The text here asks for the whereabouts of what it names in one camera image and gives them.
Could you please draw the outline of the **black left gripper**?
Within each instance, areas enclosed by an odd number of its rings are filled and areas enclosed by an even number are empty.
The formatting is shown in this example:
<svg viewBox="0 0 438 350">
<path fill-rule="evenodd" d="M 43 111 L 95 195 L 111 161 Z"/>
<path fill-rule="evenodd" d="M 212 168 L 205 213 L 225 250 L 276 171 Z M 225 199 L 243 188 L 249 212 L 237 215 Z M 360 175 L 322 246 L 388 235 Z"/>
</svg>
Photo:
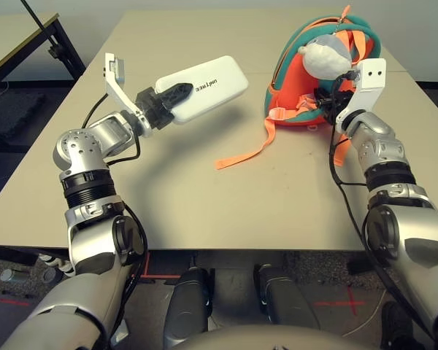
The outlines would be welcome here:
<svg viewBox="0 0 438 350">
<path fill-rule="evenodd" d="M 146 116 L 152 129 L 161 130 L 170 124 L 174 115 L 171 109 L 184 102 L 193 90 L 191 83 L 177 83 L 162 93 L 149 87 L 136 96 L 135 105 Z"/>
</svg>

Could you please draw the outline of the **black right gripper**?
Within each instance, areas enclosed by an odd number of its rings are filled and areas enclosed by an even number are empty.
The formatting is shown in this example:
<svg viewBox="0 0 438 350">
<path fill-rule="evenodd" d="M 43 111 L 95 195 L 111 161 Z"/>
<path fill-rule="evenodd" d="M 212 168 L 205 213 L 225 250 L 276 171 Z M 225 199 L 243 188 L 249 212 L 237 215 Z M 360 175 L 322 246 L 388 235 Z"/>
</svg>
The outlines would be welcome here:
<svg viewBox="0 0 438 350">
<path fill-rule="evenodd" d="M 322 106 L 323 118 L 328 123 L 334 123 L 336 116 L 348 105 L 351 91 L 343 90 L 331 94 L 323 87 L 314 89 L 315 104 Z"/>
</svg>

